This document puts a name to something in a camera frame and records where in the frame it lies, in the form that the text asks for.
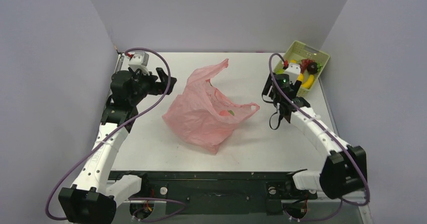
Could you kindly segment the yellow fake banana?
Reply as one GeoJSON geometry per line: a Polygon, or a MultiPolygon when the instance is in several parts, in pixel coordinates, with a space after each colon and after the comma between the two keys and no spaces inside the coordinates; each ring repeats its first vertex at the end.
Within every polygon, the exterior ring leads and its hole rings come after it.
{"type": "Polygon", "coordinates": [[[315,76],[313,74],[310,74],[307,80],[301,85],[301,87],[305,89],[310,89],[314,83],[314,80],[315,80],[315,76]]]}

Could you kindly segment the red fake fruit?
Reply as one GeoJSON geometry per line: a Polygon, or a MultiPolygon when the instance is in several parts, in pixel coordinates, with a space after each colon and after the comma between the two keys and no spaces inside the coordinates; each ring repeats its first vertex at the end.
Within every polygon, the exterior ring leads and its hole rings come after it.
{"type": "Polygon", "coordinates": [[[313,63],[313,62],[314,62],[314,60],[311,60],[311,59],[308,59],[308,58],[302,59],[299,62],[301,73],[304,73],[305,70],[307,69],[308,65],[311,64],[311,63],[313,63]]]}

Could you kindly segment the dark round fake fruit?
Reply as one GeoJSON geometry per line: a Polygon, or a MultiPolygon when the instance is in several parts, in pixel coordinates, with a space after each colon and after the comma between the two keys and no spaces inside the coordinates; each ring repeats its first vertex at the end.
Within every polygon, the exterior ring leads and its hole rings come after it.
{"type": "Polygon", "coordinates": [[[320,65],[316,62],[311,62],[310,64],[308,64],[306,71],[308,72],[308,74],[310,75],[315,75],[318,73],[319,69],[320,69],[320,65]]]}

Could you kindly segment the pink plastic bag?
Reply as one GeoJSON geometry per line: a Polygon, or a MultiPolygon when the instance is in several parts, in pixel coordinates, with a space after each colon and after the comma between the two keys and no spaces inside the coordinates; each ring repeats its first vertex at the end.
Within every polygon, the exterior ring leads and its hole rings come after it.
{"type": "Polygon", "coordinates": [[[162,116],[172,132],[186,143],[216,154],[222,142],[259,109],[256,103],[233,103],[211,84],[229,66],[229,60],[194,70],[182,94],[162,116]]]}

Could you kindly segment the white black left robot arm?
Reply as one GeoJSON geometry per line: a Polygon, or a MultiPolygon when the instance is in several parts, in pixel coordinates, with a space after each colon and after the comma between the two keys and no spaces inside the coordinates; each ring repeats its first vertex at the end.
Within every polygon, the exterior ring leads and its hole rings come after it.
{"type": "Polygon", "coordinates": [[[112,223],[117,207],[134,195],[144,199],[150,184],[142,176],[124,175],[107,185],[116,156],[139,115],[137,105],[148,95],[171,94],[177,82],[161,67],[152,74],[143,66],[119,70],[111,77],[111,95],[102,114],[97,140],[84,158],[84,166],[71,187],[63,187],[58,200],[71,223],[112,223]]]}

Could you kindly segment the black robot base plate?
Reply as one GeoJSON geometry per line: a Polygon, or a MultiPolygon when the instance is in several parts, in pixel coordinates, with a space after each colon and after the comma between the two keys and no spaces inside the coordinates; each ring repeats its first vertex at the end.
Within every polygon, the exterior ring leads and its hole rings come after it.
{"type": "Polygon", "coordinates": [[[283,208],[295,210],[318,197],[316,192],[295,189],[292,172],[111,171],[108,182],[125,175],[142,177],[137,197],[183,202],[182,214],[280,215],[283,208]]]}

